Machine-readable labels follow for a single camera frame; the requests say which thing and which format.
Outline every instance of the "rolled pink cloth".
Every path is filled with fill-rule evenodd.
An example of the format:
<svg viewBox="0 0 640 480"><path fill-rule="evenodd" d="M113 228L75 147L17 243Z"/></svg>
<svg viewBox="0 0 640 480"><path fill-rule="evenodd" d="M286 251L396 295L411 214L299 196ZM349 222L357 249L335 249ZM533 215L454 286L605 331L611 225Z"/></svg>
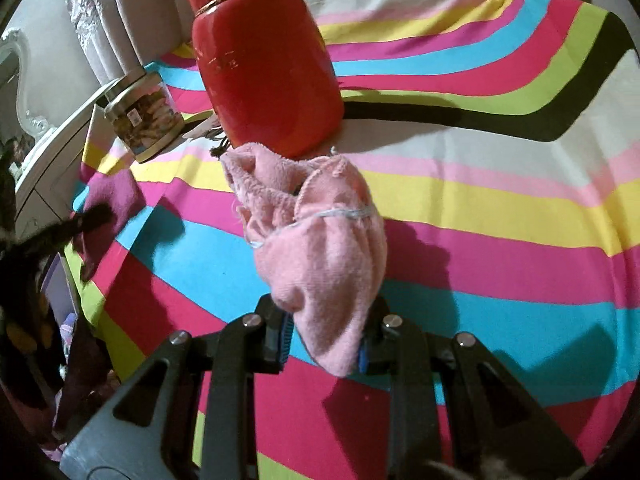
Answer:
<svg viewBox="0 0 640 480"><path fill-rule="evenodd" d="M386 266L367 183L341 155L293 161L250 143L220 160L274 302L293 313L311 358L345 377Z"/></svg>
<svg viewBox="0 0 640 480"><path fill-rule="evenodd" d="M84 210L98 204L110 206L113 213L111 221L74 239L74 250L84 259L80 270L80 277L84 282L94 276L98 264L118 233L133 216L142 211L145 197L131 170L125 168L113 175L96 173L91 178L89 193L84 200Z"/></svg>

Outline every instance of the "black stripe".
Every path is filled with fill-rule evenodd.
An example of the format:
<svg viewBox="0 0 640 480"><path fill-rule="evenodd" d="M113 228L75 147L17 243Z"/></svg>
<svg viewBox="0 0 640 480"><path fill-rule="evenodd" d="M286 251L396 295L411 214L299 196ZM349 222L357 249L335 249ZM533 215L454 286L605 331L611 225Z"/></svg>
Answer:
<svg viewBox="0 0 640 480"><path fill-rule="evenodd" d="M344 118L443 124L551 142L574 124L625 52L631 49L634 44L625 25L610 12L578 73L551 102L530 114L498 115L435 105L346 101Z"/></svg>

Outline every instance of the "gray string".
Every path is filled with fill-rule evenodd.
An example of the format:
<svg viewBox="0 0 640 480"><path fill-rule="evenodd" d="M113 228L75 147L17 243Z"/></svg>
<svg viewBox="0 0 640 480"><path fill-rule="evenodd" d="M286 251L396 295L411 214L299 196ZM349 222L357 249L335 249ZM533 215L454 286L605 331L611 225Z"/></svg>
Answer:
<svg viewBox="0 0 640 480"><path fill-rule="evenodd" d="M366 207L363 207L361 209L333 208L333 209L326 209L324 211L318 211L317 213L314 213L311 216L303 218L302 220L298 220L297 222L293 222L293 224L289 224L289 225L286 225L284 227L281 227L279 229L274 230L273 233L271 233L269 236L267 236L267 238L265 238L265 241L267 241L272 236L280 234L285 229L289 229L289 228L295 227L297 225L300 225L302 222L304 222L305 220L308 220L309 218L326 218L328 216L342 216L342 217L345 217L345 218L351 218L351 219L355 220L355 219L358 219L358 218L366 218L368 216L371 216L371 214L372 214L372 208L370 206L366 206ZM247 240L249 245L251 245L251 247L254 248L254 249L259 249L260 247L262 247L264 245L265 241L264 242L255 242L255 241L252 241L252 240Z"/></svg>

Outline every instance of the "red jar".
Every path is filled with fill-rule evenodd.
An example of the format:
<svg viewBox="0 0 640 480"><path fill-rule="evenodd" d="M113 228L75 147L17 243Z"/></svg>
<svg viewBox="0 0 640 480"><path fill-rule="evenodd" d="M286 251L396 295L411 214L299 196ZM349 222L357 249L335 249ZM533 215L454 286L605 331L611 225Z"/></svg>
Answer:
<svg viewBox="0 0 640 480"><path fill-rule="evenodd" d="M303 0L190 1L200 75L233 146L293 158L338 130L340 90Z"/></svg>

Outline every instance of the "tag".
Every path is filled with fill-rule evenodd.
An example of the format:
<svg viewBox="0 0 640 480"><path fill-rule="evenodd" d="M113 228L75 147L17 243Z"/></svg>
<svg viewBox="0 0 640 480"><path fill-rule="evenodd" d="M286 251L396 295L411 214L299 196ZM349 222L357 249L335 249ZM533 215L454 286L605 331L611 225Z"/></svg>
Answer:
<svg viewBox="0 0 640 480"><path fill-rule="evenodd" d="M127 113L127 117L129 118L129 121L131 121L131 124L134 128L142 122L142 117L140 117L140 114L135 108Z"/></svg>

